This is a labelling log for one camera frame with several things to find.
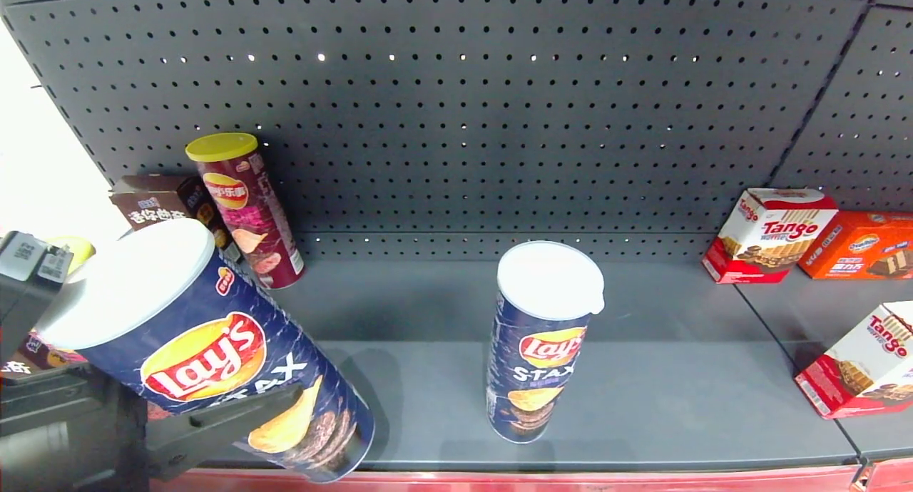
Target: snack box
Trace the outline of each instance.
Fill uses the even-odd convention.
[[[839,212],[799,267],[816,280],[913,277],[913,215]]]
[[[835,213],[819,190],[747,189],[702,264],[718,284],[778,283]]]
[[[111,189],[111,203],[134,230],[169,219],[195,218],[212,232],[225,258],[233,262],[241,259],[241,251],[198,176],[123,176]]]
[[[913,301],[880,304],[795,377],[825,419],[901,411],[913,399]]]

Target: potato chip image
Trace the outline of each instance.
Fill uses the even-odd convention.
[[[241,248],[241,251],[244,252],[245,255],[254,252],[254,250],[257,249],[257,246],[267,238],[265,233],[258,235],[257,233],[248,232],[242,228],[235,228],[232,230],[231,236],[235,238],[235,242],[238,243],[238,247]]]
[[[268,421],[248,436],[248,444],[255,450],[264,453],[282,453],[301,442],[310,426],[310,417],[314,414],[314,404],[320,392],[323,375],[317,376],[314,385],[301,392],[295,404],[272,421]]]
[[[528,391],[510,391],[508,400],[523,411],[537,411],[554,401],[563,390],[564,387],[547,387]]]

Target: wafer image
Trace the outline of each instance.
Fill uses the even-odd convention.
[[[740,244],[739,241],[736,241],[732,237],[724,237],[720,240],[723,244],[723,249],[726,250],[726,254],[730,256],[735,256],[739,252]]]
[[[862,391],[874,385],[868,373],[855,362],[840,361],[837,368],[840,369],[840,378],[844,382],[844,386],[854,395],[859,395]]]
[[[881,401],[909,401],[910,399],[913,399],[913,384],[885,384],[874,391],[865,392],[864,395],[867,398]]]
[[[742,254],[739,254],[738,257],[746,262],[757,265],[762,269],[762,272],[775,273],[783,271],[786,267],[790,267],[790,265],[799,262],[802,255],[805,254],[805,251],[808,250],[809,246],[811,246],[814,241],[815,240],[813,239],[807,239],[805,241],[789,242],[789,244],[786,245],[764,248],[753,254],[750,254],[750,252],[743,252]]]
[[[257,249],[257,246],[267,238],[265,233],[248,232],[242,228],[235,228],[232,230],[231,236],[235,238],[235,242],[238,243],[238,248],[240,248],[245,255],[254,252],[254,250]]]
[[[301,442],[310,427],[310,417],[314,414],[322,381],[323,376],[317,376],[314,385],[301,392],[301,397],[291,408],[251,431],[249,446],[264,453],[282,453]]]
[[[897,278],[913,270],[913,250],[903,249],[874,261],[867,269],[870,275],[877,277]]]

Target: yellow plastic lid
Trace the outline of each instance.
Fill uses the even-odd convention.
[[[196,163],[219,163],[257,150],[257,138],[243,132],[204,135],[187,145],[187,157]]]
[[[66,274],[76,271],[82,265],[82,262],[87,261],[89,257],[95,254],[95,246],[82,237],[52,237],[48,239],[48,244],[63,248],[73,254],[73,260],[69,263],[69,269],[66,270]]]

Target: lay's logo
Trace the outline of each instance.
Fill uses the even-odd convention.
[[[267,359],[263,329],[248,314],[232,312],[166,342],[143,362],[151,391],[173,401],[225,394],[260,374]]]
[[[221,173],[203,173],[203,184],[216,202],[227,209],[243,209],[248,203],[248,187],[241,180]]]
[[[859,237],[854,242],[852,242],[852,244],[849,245],[849,250],[855,254],[861,254],[861,252],[864,252],[877,243],[878,236],[874,233],[868,233],[868,235],[863,235],[862,237]]]
[[[227,267],[219,267],[219,281],[215,282],[215,291],[219,296],[226,296],[235,283],[235,273]]]
[[[584,335],[586,327],[534,333],[523,337],[519,342],[519,356],[538,368],[565,365],[577,356]]]

